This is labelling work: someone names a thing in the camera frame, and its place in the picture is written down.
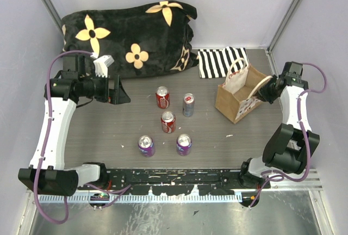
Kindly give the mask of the brown canvas tote bag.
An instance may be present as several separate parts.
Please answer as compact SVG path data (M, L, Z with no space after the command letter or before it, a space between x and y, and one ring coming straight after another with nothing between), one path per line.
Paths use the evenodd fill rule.
M244 58L238 58L229 67L225 81L218 86L215 108L236 124L261 104L255 94L271 78Z

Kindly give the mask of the silver blue Red Bull can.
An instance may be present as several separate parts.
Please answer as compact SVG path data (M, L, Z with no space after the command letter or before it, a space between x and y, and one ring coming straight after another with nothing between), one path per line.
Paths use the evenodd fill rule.
M183 115L190 117L194 113L195 98L192 93L187 93L183 97Z

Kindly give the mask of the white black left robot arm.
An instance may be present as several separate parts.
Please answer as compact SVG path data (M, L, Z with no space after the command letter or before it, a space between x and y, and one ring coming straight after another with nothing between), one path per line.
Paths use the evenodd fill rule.
M96 189L108 186L109 175L104 163L87 162L65 168L65 145L72 115L81 97L110 104L129 103L120 77L109 87L108 68L114 62L110 55L96 58L95 72L86 75L84 57L68 56L75 70L60 70L49 80L50 94L45 94L45 116L35 153L29 167L21 168L18 179L40 195L71 196L88 183Z

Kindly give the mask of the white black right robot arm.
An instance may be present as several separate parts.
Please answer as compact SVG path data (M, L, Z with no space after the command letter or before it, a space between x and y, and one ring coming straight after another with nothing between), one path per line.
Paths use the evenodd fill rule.
M272 76L253 94L258 100L282 105L282 123L265 146L263 155L250 158L241 165L238 180L244 188L265 183L275 175L278 180L302 181L310 167L310 159L320 142L312 132L307 119L306 98L311 92L308 82L302 79L303 65L286 62L280 75Z

